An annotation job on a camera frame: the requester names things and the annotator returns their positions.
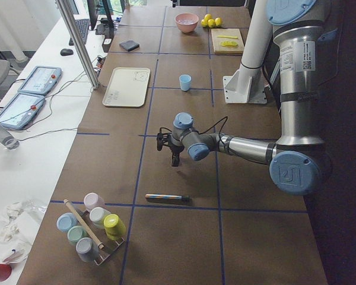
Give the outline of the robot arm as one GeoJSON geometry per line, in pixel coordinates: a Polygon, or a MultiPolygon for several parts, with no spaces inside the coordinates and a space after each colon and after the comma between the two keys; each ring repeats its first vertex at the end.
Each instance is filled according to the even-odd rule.
{"type": "Polygon", "coordinates": [[[331,173],[317,124],[317,44],[336,29],[339,1],[257,1],[239,69],[224,77],[227,103],[263,103],[263,62],[270,42],[279,47],[281,137],[249,140],[217,132],[200,133],[193,118],[178,113],[173,129],[157,135],[157,148],[168,147],[172,164],[187,151],[195,160],[219,151],[267,164],[274,184],[292,195],[320,188],[331,173]]]}

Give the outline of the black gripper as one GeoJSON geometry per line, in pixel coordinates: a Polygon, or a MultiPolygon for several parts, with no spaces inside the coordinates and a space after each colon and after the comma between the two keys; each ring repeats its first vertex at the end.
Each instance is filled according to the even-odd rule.
{"type": "Polygon", "coordinates": [[[161,151],[163,147],[168,147],[172,153],[171,166],[178,167],[180,163],[180,153],[184,146],[176,145],[172,140],[171,130],[166,127],[160,127],[157,134],[157,150],[161,151]]]}

